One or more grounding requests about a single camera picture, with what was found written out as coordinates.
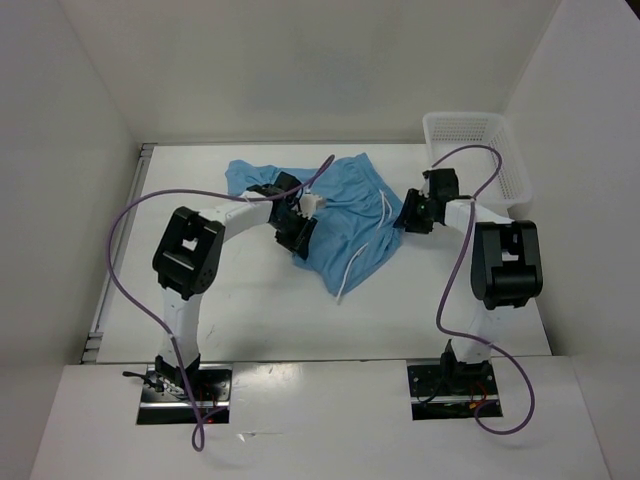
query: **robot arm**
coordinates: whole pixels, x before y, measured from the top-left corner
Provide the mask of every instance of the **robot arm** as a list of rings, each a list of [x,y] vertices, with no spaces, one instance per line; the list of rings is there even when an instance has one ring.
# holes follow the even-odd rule
[[[295,177],[281,173],[273,185],[250,187],[242,196],[247,200],[270,197],[298,185]],[[268,223],[276,229],[279,244],[306,259],[316,225],[311,215],[323,202],[316,195],[292,194],[275,201],[232,201],[202,212],[180,207],[173,213],[153,257],[153,269],[162,287],[164,321],[174,333],[192,384],[197,383],[200,367],[197,343],[200,303],[216,277],[224,242]],[[166,334],[155,359],[155,371],[167,388],[182,391],[178,360]]]
[[[455,171],[427,170],[423,175],[424,187],[407,192],[394,227],[428,234],[440,223],[466,233],[471,198],[459,195]],[[533,222],[514,221],[477,204],[474,221],[471,289],[479,302],[468,333],[493,342],[506,309],[523,307],[542,290],[538,235]],[[458,337],[447,345],[447,352],[459,369],[490,359],[488,346]]]

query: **light blue fabric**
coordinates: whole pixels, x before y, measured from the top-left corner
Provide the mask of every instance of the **light blue fabric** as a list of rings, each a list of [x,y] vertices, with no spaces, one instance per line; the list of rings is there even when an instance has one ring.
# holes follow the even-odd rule
[[[282,171],[304,182],[315,169],[254,167],[243,160],[234,160],[226,172],[231,195],[240,195],[251,185],[273,183]],[[393,208],[389,218],[376,228],[382,214],[383,191]],[[297,266],[318,272],[332,295],[337,295],[351,257],[362,245],[368,247],[352,263],[343,294],[353,290],[382,266],[398,249],[401,232],[393,228],[402,202],[384,183],[373,168],[369,157],[362,153],[342,158],[313,184],[311,193],[327,199],[327,206],[318,210],[314,218],[318,224],[309,243],[309,258],[294,256]]]

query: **white drawstring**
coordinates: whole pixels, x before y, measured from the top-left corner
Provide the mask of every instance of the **white drawstring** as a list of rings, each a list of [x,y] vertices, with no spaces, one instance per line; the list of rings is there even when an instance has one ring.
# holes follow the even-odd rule
[[[382,190],[379,190],[380,192],[380,201],[382,204],[382,215],[380,216],[380,221],[378,222],[378,226],[376,227],[376,232],[373,235],[373,238],[376,237],[376,235],[378,234],[378,230],[380,230],[380,227],[382,227],[382,224],[385,221],[385,214],[386,212],[386,207],[389,207],[389,216],[387,217],[387,219],[391,218],[391,215],[393,214],[393,208],[391,208],[391,203],[389,203],[389,200],[387,200],[386,195],[384,194],[384,192]],[[342,291],[344,290],[345,285],[347,284],[347,278],[349,278],[349,271],[351,270],[351,265],[353,265],[353,262],[356,258],[358,258],[360,256],[360,254],[362,252],[365,251],[365,249],[369,246],[369,242],[365,243],[363,246],[361,246],[356,253],[353,254],[353,256],[351,257],[351,259],[349,260],[349,263],[347,263],[347,268],[344,271],[344,275],[342,277],[342,285],[340,285],[340,290],[338,290],[338,295],[336,295],[336,303],[338,305],[340,305],[340,298],[342,297]]]

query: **white plastic basket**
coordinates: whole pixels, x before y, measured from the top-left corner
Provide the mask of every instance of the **white plastic basket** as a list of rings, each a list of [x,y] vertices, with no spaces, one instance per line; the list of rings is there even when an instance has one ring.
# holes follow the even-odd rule
[[[429,164],[463,145],[483,144],[502,155],[498,178],[478,197],[485,205],[511,206],[527,203],[533,196],[529,176],[518,147],[502,115],[494,113],[437,112],[422,119]],[[491,176],[497,165],[495,155],[487,150],[469,149],[457,153],[441,164],[456,169],[460,194],[470,195]]]

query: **purple cable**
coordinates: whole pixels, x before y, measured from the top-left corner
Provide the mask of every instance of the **purple cable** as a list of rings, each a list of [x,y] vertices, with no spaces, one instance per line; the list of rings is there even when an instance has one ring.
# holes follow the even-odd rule
[[[477,335],[472,335],[470,333],[464,333],[464,332],[457,332],[455,330],[449,330],[448,328],[445,328],[442,326],[442,313],[444,312],[444,306],[447,303],[447,299],[449,298],[449,294],[451,293],[451,289],[453,288],[453,282],[455,281],[456,276],[458,275],[458,271],[460,270],[462,261],[464,260],[464,257],[467,253],[467,249],[469,248],[469,243],[471,243],[471,233],[473,232],[473,225],[474,225],[474,220],[476,215],[475,202],[478,198],[478,195],[480,195],[480,193],[482,193],[482,191],[485,188],[487,188],[487,186],[489,186],[489,184],[493,180],[495,180],[495,178],[500,173],[500,169],[502,168],[502,155],[500,155],[500,152],[498,152],[495,148],[491,148],[487,145],[465,145],[464,147],[456,148],[450,151],[449,153],[447,153],[444,157],[442,157],[436,163],[434,163],[433,166],[436,167],[440,163],[445,161],[447,158],[449,158],[451,155],[454,155],[462,150],[467,150],[470,148],[481,148],[481,149],[490,151],[497,157],[498,165],[496,167],[496,170],[489,177],[489,179],[486,182],[484,182],[484,184],[482,184],[482,186],[478,190],[476,190],[476,192],[472,195],[470,212],[469,212],[470,213],[469,225],[467,226],[467,232],[465,233],[464,241],[462,242],[462,248],[460,249],[460,254],[458,255],[458,259],[456,260],[453,270],[451,271],[451,275],[449,276],[449,280],[447,281],[447,286],[444,288],[444,292],[442,293],[442,297],[440,298],[438,311],[436,313],[436,327],[438,327],[438,330],[440,330],[445,335],[450,335],[452,337],[468,338],[469,340],[474,340],[478,343],[482,343],[483,345],[487,345],[489,348],[492,348],[496,352],[502,354],[504,357],[509,359],[509,361],[511,361],[511,363],[513,363],[513,365],[518,369],[518,371],[520,372],[520,375],[522,375],[522,378],[527,384],[527,389],[529,390],[529,396],[531,398],[531,406],[529,407],[529,412],[527,413],[527,416],[524,418],[524,420],[520,422],[519,425],[513,428],[510,428],[508,430],[495,430],[491,427],[486,426],[484,423],[480,421],[480,417],[479,417],[480,411],[490,403],[496,403],[497,402],[496,400],[482,403],[481,405],[476,407],[476,409],[474,410],[474,417],[476,419],[476,422],[478,422],[478,425],[480,425],[482,429],[486,430],[489,433],[493,433],[494,435],[511,435],[513,433],[519,432],[520,430],[522,430],[524,427],[527,426],[527,424],[531,421],[531,418],[533,417],[533,412],[536,409],[536,395],[535,395],[535,392],[533,391],[533,385],[531,384],[531,380],[529,379],[529,376],[527,375],[527,373],[524,371],[524,368],[522,368],[522,365],[520,365],[520,363],[515,359],[513,355],[511,355],[510,353],[507,353],[504,349],[494,345],[490,341],[482,337],[478,337]]]
[[[206,190],[192,190],[189,188],[174,188],[174,189],[170,189],[170,190],[159,190],[157,192],[152,192],[149,193],[147,195],[144,195],[140,198],[138,198],[137,200],[134,200],[133,202],[131,202],[129,205],[127,205],[115,218],[115,220],[113,221],[113,223],[111,224],[111,228],[109,229],[109,233],[107,235],[107,244],[106,244],[106,260],[107,260],[107,272],[109,273],[109,276],[111,277],[111,280],[113,281],[114,285],[116,286],[116,288],[118,290],[120,290],[120,293],[122,293],[122,295],[125,296],[125,298],[127,298],[127,300],[129,300],[131,303],[133,303],[136,307],[138,307],[140,310],[142,310],[144,313],[146,313],[147,315],[149,315],[158,325],[160,325],[162,327],[162,329],[167,333],[167,335],[169,335],[169,339],[171,340],[171,345],[173,345],[173,349],[176,352],[176,359],[178,360],[178,367],[180,369],[180,375],[182,376],[182,381],[184,382],[185,385],[185,391],[187,393],[187,397],[189,397],[189,402],[191,403],[191,408],[193,409],[193,413],[196,417],[196,426],[193,430],[193,433],[191,435],[191,445],[193,446],[194,450],[196,452],[201,452],[202,450],[204,450],[204,425],[205,425],[205,421],[207,419],[209,419],[211,416],[213,416],[215,413],[217,413],[219,410],[222,410],[224,407],[220,408],[220,409],[214,409],[213,411],[211,411],[210,413],[208,413],[207,415],[205,415],[204,417],[200,414],[200,409],[198,408],[198,405],[196,403],[196,399],[195,396],[193,394],[193,389],[191,388],[191,384],[189,383],[189,378],[187,377],[187,372],[185,370],[185,366],[184,366],[184,362],[182,361],[182,354],[180,353],[180,348],[178,346],[178,342],[175,339],[173,332],[171,331],[171,328],[169,328],[169,326],[155,313],[153,313],[151,310],[149,310],[144,304],[142,304],[139,300],[137,300],[133,295],[131,295],[131,293],[129,293],[129,291],[124,287],[124,285],[122,285],[122,283],[120,283],[120,280],[118,279],[118,276],[116,275],[116,272],[114,270],[113,267],[113,263],[111,261],[111,250],[113,248],[113,238],[115,236],[115,232],[116,229],[118,227],[118,224],[120,223],[120,221],[122,221],[122,219],[129,213],[129,211],[134,208],[136,205],[141,204],[142,202],[149,200],[151,198],[154,197],[159,197],[161,195],[171,195],[171,194],[175,194],[175,193],[184,193],[184,194],[193,194],[193,195],[204,195],[206,197],[216,197],[216,198],[222,198],[225,200],[232,200],[232,201],[236,201],[236,202],[271,202],[274,200],[280,200],[288,195],[291,195],[292,193],[296,193],[297,191],[303,189],[304,187],[307,186],[311,186],[313,185],[313,182],[315,182],[318,177],[320,175],[322,175],[330,166],[331,163],[333,162],[333,160],[335,159],[334,155],[329,156],[329,158],[327,158],[324,163],[320,166],[320,168],[318,169],[318,171],[306,182],[303,182],[302,184],[298,185],[295,188],[292,188],[291,190],[284,192],[284,193],[280,193],[278,195],[273,195],[271,197],[263,197],[263,198],[245,198],[245,197],[236,197],[233,195],[225,195],[223,193],[215,193],[215,192],[208,192]],[[196,434],[199,434],[200,437],[200,445],[198,445],[197,439],[196,439]]]

